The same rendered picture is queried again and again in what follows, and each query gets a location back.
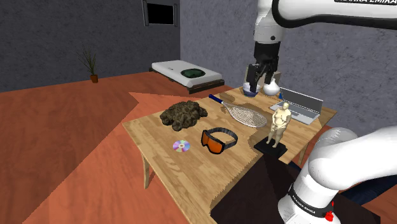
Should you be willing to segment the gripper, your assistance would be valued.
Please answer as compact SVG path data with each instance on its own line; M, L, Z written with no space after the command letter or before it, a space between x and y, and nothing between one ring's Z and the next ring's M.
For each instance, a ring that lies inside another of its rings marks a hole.
M254 46L254 58L256 64L249 64L247 67L246 81L249 83L249 90L256 92L259 79L265 74L264 84L269 85L277 71L279 61L280 42L263 44L256 42Z

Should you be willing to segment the white round vase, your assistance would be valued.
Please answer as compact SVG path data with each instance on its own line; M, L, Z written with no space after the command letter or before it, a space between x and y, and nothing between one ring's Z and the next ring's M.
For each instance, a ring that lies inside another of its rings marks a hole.
M278 84L275 82L275 78L271 79L269 84L263 85L263 93L265 95L274 96L280 91Z

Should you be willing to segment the blue and white bowl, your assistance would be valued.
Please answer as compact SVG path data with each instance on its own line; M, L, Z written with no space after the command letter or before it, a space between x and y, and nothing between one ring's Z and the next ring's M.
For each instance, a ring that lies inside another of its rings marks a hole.
M260 92L261 86L257 85L254 91L251 90L251 85L249 82L243 84L243 93L246 97L255 97L258 92Z

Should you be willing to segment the beige figure on black base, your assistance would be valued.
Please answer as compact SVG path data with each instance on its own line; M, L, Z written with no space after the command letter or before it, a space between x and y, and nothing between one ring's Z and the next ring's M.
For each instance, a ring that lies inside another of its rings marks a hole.
M268 136L255 144L254 148L262 153L280 158L286 152L286 147L279 142L290 120L291 111L289 110L289 104L284 102L272 115L272 124Z

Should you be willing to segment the grey laptop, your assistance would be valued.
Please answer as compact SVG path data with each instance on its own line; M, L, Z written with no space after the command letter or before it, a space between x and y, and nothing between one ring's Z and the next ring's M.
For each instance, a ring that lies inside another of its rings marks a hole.
M275 111L281 107L284 102L289 104L292 119L310 125L321 114L323 100L311 97L309 95L301 94L287 88L280 88L282 90L283 100L270 107Z

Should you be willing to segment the orange ski goggles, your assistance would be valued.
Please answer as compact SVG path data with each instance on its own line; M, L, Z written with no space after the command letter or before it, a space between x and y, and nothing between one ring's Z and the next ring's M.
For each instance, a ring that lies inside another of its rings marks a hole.
M234 141L229 143L224 143L223 141L219 140L218 138L212 136L215 132L221 132L224 134L228 134L231 136ZM233 131L223 128L223 127L216 127L213 129L203 130L201 136L201 144L202 146L206 146L207 149L213 154L221 154L224 150L227 150L237 144L238 136Z

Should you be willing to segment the brown-green lumpy pile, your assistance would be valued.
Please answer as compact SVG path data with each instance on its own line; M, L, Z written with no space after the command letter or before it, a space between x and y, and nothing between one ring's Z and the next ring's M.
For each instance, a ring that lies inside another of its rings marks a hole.
M160 115L162 123L176 132L195 126L197 121L208 115L207 110L194 101L173 104Z

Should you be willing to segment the white bed with green pillow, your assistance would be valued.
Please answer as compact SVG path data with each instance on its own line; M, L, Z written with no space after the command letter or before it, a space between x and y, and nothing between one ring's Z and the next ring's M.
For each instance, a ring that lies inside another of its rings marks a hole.
M220 73L196 66L183 60L154 62L150 71L162 74L169 80L186 87L189 94L220 87L225 81Z

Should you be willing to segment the shiny compact disc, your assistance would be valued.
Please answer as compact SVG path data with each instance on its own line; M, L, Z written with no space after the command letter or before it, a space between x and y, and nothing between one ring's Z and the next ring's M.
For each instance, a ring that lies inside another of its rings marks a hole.
M190 143L186 140L179 140L173 144L173 149L176 152L186 152L190 149Z

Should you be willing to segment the dark window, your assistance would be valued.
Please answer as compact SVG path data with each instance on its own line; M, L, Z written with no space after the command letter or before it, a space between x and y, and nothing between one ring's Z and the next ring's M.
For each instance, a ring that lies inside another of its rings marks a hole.
M148 0L142 0L143 22L144 26L150 25L179 25L179 5L150 3Z

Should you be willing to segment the wooden table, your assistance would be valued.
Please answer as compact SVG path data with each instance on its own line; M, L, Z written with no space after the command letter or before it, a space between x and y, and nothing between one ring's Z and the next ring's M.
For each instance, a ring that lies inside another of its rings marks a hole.
M179 132L163 125L159 113L123 123L143 157L144 186L148 186L148 170L153 169L190 224L216 224L210 216L211 210L261 157L253 146L268 136L273 113L270 107L280 101L277 96L262 93L254 98L246 97L241 88L217 97L261 113L267 119L266 126L245 126L208 97L198 100L208 115L195 126ZM219 155L210 153L200 141L202 131L214 127L235 132L237 144ZM174 151L173 144L179 140L188 141L190 149Z

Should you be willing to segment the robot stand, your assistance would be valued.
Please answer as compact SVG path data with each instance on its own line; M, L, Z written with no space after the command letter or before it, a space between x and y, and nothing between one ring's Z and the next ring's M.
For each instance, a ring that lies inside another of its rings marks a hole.
M264 154L212 209L211 217L217 224L284 224L277 204L298 174L298 169ZM380 216L343 195L333 201L341 224L380 224Z

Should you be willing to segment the potted plant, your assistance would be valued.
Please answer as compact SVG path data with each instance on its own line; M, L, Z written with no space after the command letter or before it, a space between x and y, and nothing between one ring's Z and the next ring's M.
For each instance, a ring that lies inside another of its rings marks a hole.
M92 83L98 83L99 77L95 72L96 69L96 54L92 54L91 49L85 45L81 46L81 52L76 52L78 60L87 68L90 73Z

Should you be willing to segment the blue-handled tennis racket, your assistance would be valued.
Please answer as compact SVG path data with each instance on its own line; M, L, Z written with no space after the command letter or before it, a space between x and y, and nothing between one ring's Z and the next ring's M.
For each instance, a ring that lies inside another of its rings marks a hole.
M243 125L260 128L267 124L267 119L257 111L227 103L212 94L209 94L209 98L222 104L229 112L230 116Z

